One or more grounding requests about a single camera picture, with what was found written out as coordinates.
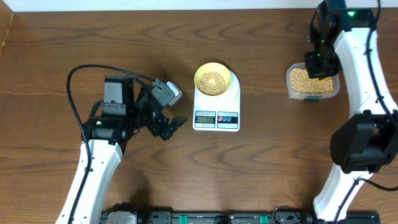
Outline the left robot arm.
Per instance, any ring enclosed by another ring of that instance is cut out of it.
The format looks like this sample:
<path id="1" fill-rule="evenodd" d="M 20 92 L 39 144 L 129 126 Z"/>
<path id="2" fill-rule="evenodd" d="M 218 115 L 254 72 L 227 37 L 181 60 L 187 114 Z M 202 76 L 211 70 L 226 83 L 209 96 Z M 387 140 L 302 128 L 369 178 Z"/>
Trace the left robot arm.
<path id="1" fill-rule="evenodd" d="M 169 119 L 162 110 L 181 96 L 172 82 L 155 79 L 147 85 L 137 77 L 105 78 L 104 99 L 95 103 L 88 120 L 79 124 L 83 140 L 80 159 L 57 223 L 99 223 L 112 176 L 127 142 L 141 128 L 164 141 L 170 139 L 187 118 Z"/>

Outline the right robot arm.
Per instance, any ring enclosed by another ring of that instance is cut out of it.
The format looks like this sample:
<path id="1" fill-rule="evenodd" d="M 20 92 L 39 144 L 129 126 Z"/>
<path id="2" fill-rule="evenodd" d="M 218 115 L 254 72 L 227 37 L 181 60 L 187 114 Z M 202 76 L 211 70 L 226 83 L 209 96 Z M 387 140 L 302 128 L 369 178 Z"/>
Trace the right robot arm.
<path id="1" fill-rule="evenodd" d="M 379 16 L 380 11 L 348 8 L 344 0 L 324 0 L 310 23 L 309 77 L 343 72 L 349 97 L 349 119 L 330 140 L 330 175 L 312 203 L 314 222 L 347 221 L 361 186 L 397 155 L 397 103 L 379 59 Z"/>

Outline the yellow measuring scoop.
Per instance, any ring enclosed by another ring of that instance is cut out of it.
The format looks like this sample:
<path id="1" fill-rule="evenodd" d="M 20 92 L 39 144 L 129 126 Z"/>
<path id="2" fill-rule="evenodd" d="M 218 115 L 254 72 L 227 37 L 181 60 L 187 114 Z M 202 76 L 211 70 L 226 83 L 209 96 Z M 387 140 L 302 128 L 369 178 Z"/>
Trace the yellow measuring scoop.
<path id="1" fill-rule="evenodd" d="M 326 78 L 319 78 L 318 83 L 328 83 L 331 82 L 332 78 L 331 77 L 326 77 Z"/>

